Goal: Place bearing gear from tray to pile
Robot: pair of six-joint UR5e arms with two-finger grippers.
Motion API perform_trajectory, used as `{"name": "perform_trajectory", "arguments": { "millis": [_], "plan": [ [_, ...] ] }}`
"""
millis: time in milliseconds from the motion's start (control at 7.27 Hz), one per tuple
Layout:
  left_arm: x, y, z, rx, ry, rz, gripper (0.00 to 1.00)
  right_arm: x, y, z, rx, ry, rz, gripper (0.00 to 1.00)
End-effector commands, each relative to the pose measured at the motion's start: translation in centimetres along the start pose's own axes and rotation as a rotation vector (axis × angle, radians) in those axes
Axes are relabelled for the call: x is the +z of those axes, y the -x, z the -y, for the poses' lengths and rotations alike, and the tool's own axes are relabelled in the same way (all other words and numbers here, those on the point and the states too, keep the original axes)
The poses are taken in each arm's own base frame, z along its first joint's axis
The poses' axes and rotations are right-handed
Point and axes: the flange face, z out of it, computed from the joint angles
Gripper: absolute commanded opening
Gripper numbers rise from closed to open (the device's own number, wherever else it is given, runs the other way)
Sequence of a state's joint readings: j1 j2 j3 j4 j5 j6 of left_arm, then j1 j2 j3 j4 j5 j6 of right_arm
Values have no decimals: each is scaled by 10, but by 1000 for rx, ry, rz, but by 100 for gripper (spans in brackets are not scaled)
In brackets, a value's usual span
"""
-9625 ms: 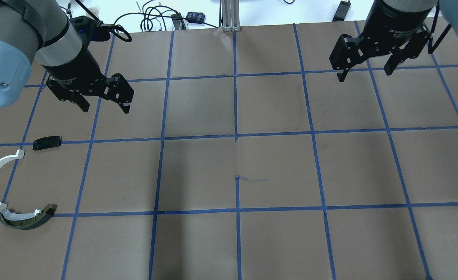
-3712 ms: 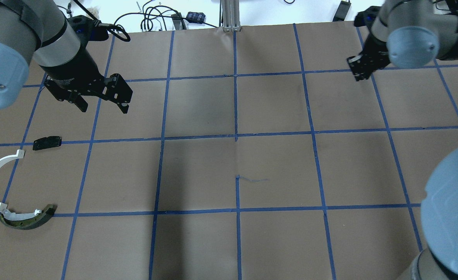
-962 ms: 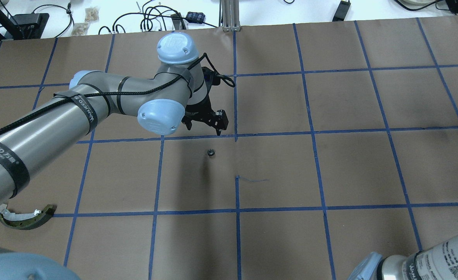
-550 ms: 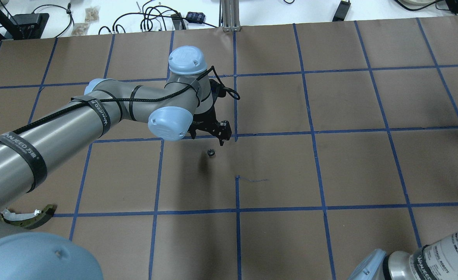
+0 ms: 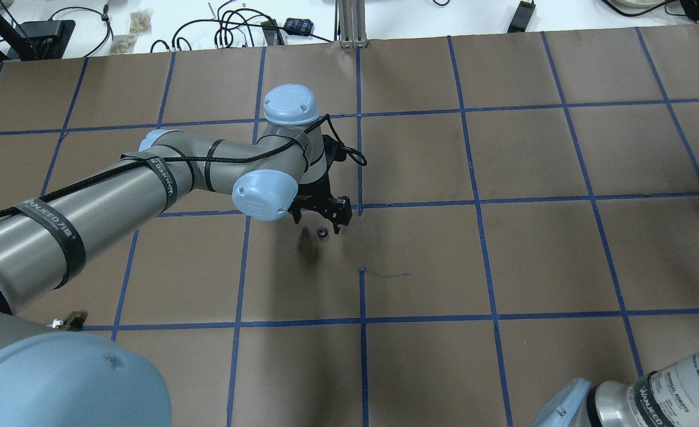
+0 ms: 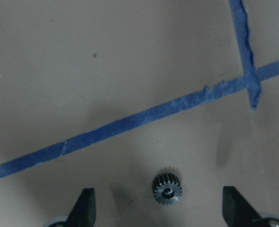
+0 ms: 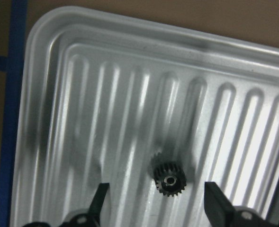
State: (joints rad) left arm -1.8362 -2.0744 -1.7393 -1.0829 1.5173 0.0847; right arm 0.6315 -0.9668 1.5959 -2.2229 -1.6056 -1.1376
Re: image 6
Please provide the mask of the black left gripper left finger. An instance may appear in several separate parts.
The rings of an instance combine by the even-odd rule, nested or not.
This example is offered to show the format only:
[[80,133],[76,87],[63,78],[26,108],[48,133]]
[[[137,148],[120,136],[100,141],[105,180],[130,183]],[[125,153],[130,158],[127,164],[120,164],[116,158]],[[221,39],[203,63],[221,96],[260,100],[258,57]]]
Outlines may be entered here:
[[94,188],[82,190],[66,222],[66,227],[93,227],[96,221],[96,197]]

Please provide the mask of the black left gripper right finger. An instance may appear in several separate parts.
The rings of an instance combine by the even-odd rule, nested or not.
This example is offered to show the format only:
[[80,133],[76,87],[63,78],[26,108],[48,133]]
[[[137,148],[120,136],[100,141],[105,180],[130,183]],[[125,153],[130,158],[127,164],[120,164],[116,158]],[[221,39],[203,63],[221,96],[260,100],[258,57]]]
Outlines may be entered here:
[[223,187],[222,215],[228,227],[266,226],[266,221],[233,186]]

